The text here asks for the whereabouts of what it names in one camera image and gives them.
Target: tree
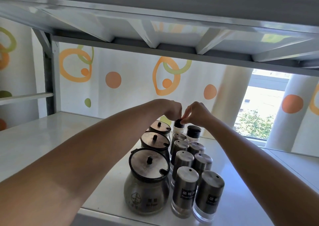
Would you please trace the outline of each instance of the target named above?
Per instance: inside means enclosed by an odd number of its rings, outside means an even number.
[[[239,126],[236,131],[241,135],[267,139],[270,134],[274,116],[260,117],[257,110],[245,111],[240,115]]]

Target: hand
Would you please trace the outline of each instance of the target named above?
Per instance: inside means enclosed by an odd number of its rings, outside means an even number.
[[[166,112],[164,115],[169,120],[175,121],[181,118],[181,103],[175,102],[174,100],[165,99]]]
[[[187,107],[182,117],[181,124],[192,123],[194,125],[205,127],[207,121],[214,118],[203,103],[194,102]]]

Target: window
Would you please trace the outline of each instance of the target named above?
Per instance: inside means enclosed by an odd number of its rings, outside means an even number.
[[[267,140],[291,74],[254,69],[234,129]]]

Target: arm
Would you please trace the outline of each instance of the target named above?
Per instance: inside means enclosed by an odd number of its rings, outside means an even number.
[[[261,148],[194,102],[181,123],[207,129],[276,226],[319,225],[319,195]]]
[[[74,135],[0,183],[0,225],[71,224],[107,172],[160,116],[181,104],[157,99],[112,115]]]

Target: underside of shelf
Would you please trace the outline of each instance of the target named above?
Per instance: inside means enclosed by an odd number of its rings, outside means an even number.
[[[55,41],[319,76],[316,2],[0,0],[0,16]]]

